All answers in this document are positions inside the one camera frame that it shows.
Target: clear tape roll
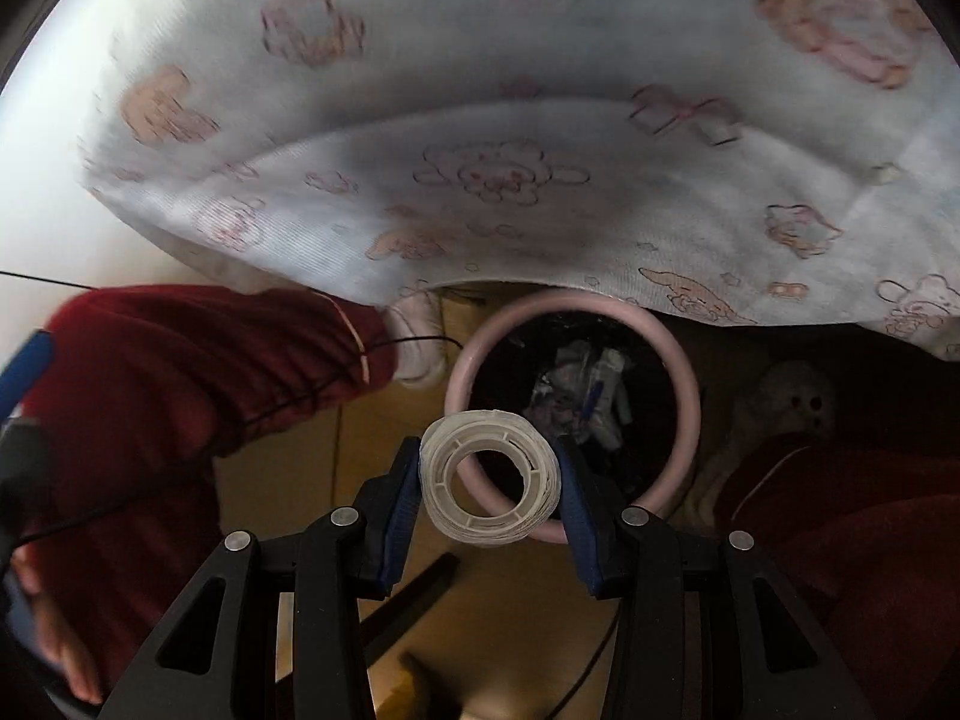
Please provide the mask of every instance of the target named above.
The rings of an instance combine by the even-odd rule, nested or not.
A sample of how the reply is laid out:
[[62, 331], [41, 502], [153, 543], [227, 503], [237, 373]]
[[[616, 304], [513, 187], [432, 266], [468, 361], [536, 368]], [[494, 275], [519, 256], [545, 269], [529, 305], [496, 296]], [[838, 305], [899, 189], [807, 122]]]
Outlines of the clear tape roll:
[[[520, 471], [523, 495], [509, 512], [479, 517], [453, 497], [457, 464], [474, 452], [500, 452]], [[520, 541], [560, 503], [560, 464], [546, 439], [522, 416], [498, 410], [459, 412], [438, 419], [421, 441], [424, 507], [441, 533], [456, 541], [498, 546]]]

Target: pink ring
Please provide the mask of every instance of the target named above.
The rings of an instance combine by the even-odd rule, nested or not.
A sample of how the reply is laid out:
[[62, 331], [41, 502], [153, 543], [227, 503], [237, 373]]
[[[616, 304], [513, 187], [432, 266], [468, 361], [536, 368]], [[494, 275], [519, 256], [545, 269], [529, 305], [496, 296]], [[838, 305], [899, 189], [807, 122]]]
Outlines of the pink ring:
[[[450, 373], [443, 405], [445, 413], [462, 412], [469, 408], [477, 371], [501, 338], [534, 317], [560, 311], [587, 311], [616, 319], [639, 333], [664, 361], [677, 399], [677, 435], [661, 475], [656, 477], [649, 490], [634, 501], [634, 505], [642, 506], [654, 514], [665, 514], [671, 498], [683, 485], [697, 451], [700, 439], [700, 390], [690, 360], [680, 343], [646, 309], [584, 290], [544, 290], [515, 300], [487, 319], [464, 346]], [[514, 503], [483, 473], [474, 456], [464, 458], [457, 467], [457, 473], [470, 495], [493, 517], [505, 514], [514, 507]], [[563, 523], [558, 520], [544, 522], [531, 536], [539, 541], [566, 543]]]

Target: red pant leg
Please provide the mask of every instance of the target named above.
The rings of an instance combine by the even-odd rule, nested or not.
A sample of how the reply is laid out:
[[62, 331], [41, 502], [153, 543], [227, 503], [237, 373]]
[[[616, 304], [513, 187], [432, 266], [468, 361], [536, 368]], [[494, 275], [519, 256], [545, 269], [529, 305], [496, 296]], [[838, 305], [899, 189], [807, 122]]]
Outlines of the red pant leg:
[[157, 474], [198, 470], [30, 547], [45, 589], [112, 685], [219, 541], [212, 470], [195, 457], [227, 454], [385, 385], [395, 349], [364, 353], [387, 340], [375, 309], [305, 290], [98, 290], [67, 303], [48, 329], [55, 360], [23, 403], [56, 461], [38, 527]]

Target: black trash bag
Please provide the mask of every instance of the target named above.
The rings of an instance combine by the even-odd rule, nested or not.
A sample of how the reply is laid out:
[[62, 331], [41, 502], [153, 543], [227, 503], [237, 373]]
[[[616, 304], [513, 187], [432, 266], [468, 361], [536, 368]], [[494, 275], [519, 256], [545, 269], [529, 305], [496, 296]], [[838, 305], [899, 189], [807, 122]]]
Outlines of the black trash bag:
[[[557, 350], [579, 340], [590, 343], [595, 357], [613, 348], [630, 361], [621, 376], [632, 410], [632, 422], [621, 426], [623, 445], [608, 452], [591, 437], [581, 450], [590, 468], [613, 479], [624, 499], [632, 501], [666, 465], [677, 431], [677, 402], [658, 354], [626, 325], [580, 311], [531, 319], [503, 338], [480, 365], [469, 408], [522, 415], [536, 382], [554, 367]], [[514, 464], [498, 452], [478, 452], [477, 458], [493, 485], [510, 500], [520, 501], [523, 478]]]

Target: cartoon print fabric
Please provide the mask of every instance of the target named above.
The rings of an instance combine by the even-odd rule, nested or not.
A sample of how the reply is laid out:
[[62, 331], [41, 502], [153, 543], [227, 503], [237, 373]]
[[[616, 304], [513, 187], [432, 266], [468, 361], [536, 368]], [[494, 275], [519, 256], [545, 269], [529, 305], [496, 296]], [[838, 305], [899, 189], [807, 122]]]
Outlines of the cartoon print fabric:
[[130, 0], [83, 182], [237, 289], [470, 280], [960, 359], [960, 71], [913, 0]]

